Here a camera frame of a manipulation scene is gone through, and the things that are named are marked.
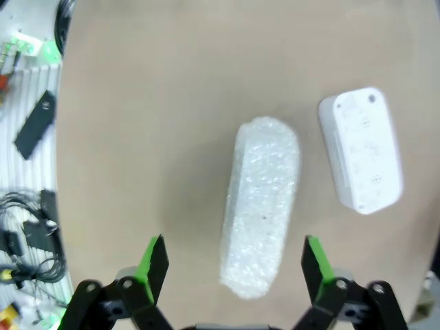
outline orange object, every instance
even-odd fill
[[[8,77],[5,75],[0,75],[0,91],[4,91],[8,86]]]

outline screw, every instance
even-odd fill
[[[339,287],[341,290],[347,289],[347,284],[343,280],[339,280],[336,282],[336,286]]]
[[[87,292],[92,292],[95,289],[95,285],[94,284],[89,284],[86,287]]]
[[[373,290],[379,294],[383,294],[385,292],[384,288],[380,284],[374,284]]]
[[[133,283],[130,280],[126,280],[125,282],[123,282],[122,287],[124,289],[128,289]]]

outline tabletop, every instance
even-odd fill
[[[434,1],[78,1],[57,118],[74,284],[110,283],[162,233],[159,306],[175,327],[286,329],[309,306],[313,234],[359,284],[388,281],[409,317],[440,222],[439,28]],[[401,199],[368,216],[338,201],[318,121],[322,99],[366,86],[388,100],[404,173]],[[280,272],[241,300],[219,284],[219,245],[235,135],[258,116],[295,130],[302,170]]]

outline black cable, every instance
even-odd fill
[[[75,0],[60,0],[56,10],[54,38],[61,56],[64,55],[67,33],[69,31],[74,4]]]
[[[40,281],[42,283],[56,283],[60,281],[66,272],[66,262],[63,255],[63,247],[60,240],[59,229],[53,229],[48,226],[47,219],[41,212],[41,205],[39,198],[36,195],[22,192],[9,192],[0,199],[0,224],[5,228],[6,222],[15,220],[14,215],[11,214],[11,208],[20,208],[27,210],[41,226],[47,230],[47,239],[52,240],[54,246],[54,256],[45,259],[38,265],[30,265],[22,258],[14,255],[10,249],[6,249],[9,257],[14,261],[16,269],[13,271],[13,277],[18,281]],[[43,266],[50,261],[53,265],[47,270],[43,270]]]

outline green strip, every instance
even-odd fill
[[[153,293],[151,292],[147,274],[150,271],[151,255],[153,254],[153,250],[158,238],[159,238],[158,236],[154,236],[151,238],[150,243],[144,253],[144,256],[142,257],[140,264],[138,265],[135,272],[135,277],[141,283],[145,284],[146,294],[148,295],[148,298],[150,299],[152,304],[154,304],[155,301],[154,301]]]
[[[330,265],[329,259],[322,248],[321,242],[318,237],[311,236],[309,237],[310,248],[315,255],[316,261],[319,264],[319,270],[322,275],[322,282],[320,288],[318,290],[318,295],[316,296],[316,300],[321,297],[322,292],[324,291],[325,285],[329,284],[334,278],[335,273],[333,272],[333,268]]]

